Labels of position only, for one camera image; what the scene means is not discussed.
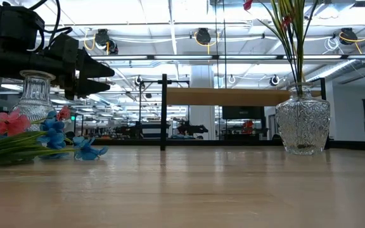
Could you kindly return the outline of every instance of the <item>blue flower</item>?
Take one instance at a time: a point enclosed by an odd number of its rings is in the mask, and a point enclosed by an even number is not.
[[[48,113],[47,119],[40,126],[42,131],[46,131],[45,136],[37,138],[40,143],[47,143],[50,149],[63,149],[66,146],[64,142],[65,134],[63,133],[64,123],[57,121],[56,112]],[[42,159],[57,159],[68,155],[68,153],[57,153],[55,155],[41,156]]]
[[[74,158],[82,158],[83,160],[95,160],[96,158],[99,158],[99,156],[104,155],[108,151],[108,146],[105,146],[102,149],[94,149],[91,147],[94,140],[95,138],[88,140],[84,139],[84,137],[74,137],[74,148],[79,149],[74,153]]]

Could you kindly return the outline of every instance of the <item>screen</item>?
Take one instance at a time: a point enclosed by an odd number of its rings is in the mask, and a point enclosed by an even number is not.
[[[225,120],[237,119],[262,119],[264,107],[262,106],[223,106],[222,118]]]

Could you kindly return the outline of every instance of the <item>wooden table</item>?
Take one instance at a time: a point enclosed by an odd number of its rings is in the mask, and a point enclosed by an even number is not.
[[[365,151],[112,147],[0,168],[0,227],[365,227]]]

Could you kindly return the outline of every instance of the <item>vase rim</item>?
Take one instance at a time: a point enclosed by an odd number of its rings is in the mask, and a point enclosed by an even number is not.
[[[291,83],[290,85],[288,85],[287,90],[293,89],[296,86],[313,87],[314,84],[312,82]]]
[[[52,75],[51,73],[43,72],[40,70],[21,70],[19,72],[19,74],[22,77],[33,76],[33,77],[40,77],[40,78],[48,79],[48,80],[56,79],[56,76]]]

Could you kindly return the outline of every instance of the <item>glass vase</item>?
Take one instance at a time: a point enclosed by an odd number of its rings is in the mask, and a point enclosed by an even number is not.
[[[11,111],[20,110],[21,115],[26,115],[33,122],[46,118],[50,111],[54,111],[50,101],[50,82],[56,77],[50,73],[37,70],[22,70],[23,94],[18,104]],[[40,130],[39,124],[32,124],[27,130]]]
[[[329,134],[330,104],[313,98],[312,84],[291,85],[290,99],[277,105],[276,120],[285,150],[295,155],[313,155],[324,149]]]

